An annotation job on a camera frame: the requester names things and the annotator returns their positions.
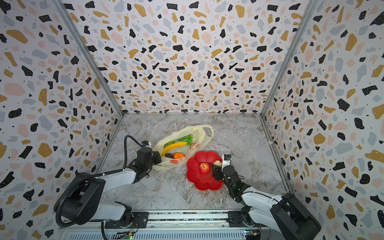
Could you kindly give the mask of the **beige bun toy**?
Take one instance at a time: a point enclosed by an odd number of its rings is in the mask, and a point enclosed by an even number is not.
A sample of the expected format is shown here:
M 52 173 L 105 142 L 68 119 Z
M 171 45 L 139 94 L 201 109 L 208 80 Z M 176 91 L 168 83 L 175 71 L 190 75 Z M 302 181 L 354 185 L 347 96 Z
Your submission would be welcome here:
M 222 167 L 223 163 L 222 163 L 221 161 L 215 161 L 215 162 L 213 163 L 213 165 Z

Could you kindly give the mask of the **red apple toy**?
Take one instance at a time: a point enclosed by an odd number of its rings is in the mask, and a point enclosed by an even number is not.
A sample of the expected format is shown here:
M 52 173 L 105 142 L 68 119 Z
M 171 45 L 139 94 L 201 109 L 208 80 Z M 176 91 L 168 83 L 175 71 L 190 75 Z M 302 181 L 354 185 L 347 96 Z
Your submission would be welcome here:
M 208 174 L 211 170 L 211 165 L 209 163 L 201 163 L 199 168 L 202 174 Z

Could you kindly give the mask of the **orange fruit toy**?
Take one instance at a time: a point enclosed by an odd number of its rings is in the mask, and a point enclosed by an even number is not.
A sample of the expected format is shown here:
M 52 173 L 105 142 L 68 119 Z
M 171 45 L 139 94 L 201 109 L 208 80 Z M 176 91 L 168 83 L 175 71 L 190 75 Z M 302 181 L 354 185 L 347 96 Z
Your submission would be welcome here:
M 183 157 L 184 157 L 184 155 L 182 153 L 175 153 L 174 154 L 174 159 L 181 159 Z

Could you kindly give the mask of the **cream plastic bag orange print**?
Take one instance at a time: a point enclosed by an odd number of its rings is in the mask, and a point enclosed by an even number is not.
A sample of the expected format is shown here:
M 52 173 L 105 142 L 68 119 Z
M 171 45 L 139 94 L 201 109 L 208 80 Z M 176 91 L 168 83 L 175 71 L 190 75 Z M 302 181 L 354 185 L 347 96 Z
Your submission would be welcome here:
M 156 143 L 154 150 L 160 153 L 161 162 L 154 165 L 154 170 L 165 171 L 186 164 L 205 148 L 214 135 L 211 125 L 187 126 L 173 132 Z

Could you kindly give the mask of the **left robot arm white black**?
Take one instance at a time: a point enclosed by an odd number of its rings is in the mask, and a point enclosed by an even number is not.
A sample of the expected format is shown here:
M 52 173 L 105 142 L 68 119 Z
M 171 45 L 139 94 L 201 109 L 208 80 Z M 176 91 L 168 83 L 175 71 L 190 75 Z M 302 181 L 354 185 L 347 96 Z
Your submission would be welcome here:
M 122 203 L 104 203 L 102 195 L 117 187 L 139 182 L 161 162 L 159 152 L 144 146 L 131 163 L 125 158 L 120 169 L 99 174 L 77 174 L 54 206 L 56 223 L 62 228 L 102 220 L 122 221 L 128 225 L 132 209 Z

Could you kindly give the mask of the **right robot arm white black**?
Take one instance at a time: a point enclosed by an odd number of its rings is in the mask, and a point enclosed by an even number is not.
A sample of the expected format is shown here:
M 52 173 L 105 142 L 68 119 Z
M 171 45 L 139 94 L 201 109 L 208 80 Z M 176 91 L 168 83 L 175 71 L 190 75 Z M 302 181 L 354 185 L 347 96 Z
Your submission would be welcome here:
M 322 227 L 309 210 L 291 193 L 282 196 L 267 194 L 242 182 L 231 165 L 213 164 L 213 177 L 222 180 L 229 196 L 243 205 L 241 220 L 247 226 L 265 225 L 286 240 L 313 240 Z

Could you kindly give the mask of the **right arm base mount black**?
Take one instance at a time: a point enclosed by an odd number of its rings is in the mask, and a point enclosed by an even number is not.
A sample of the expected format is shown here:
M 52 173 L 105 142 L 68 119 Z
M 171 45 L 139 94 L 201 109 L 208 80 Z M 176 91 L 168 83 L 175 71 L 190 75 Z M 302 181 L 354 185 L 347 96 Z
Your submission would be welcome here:
M 229 211 L 228 218 L 226 222 L 229 223 L 231 228 L 245 228 L 245 227 L 253 227 L 256 223 L 253 222 L 248 213 L 244 211 Z

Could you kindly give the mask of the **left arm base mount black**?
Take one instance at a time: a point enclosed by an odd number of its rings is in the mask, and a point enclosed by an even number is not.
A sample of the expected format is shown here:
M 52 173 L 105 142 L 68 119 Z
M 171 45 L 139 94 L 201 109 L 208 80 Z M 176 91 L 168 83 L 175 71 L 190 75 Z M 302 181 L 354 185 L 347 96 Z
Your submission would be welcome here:
M 137 230 L 145 229 L 149 219 L 149 212 L 132 212 L 119 221 L 108 221 L 105 229 Z

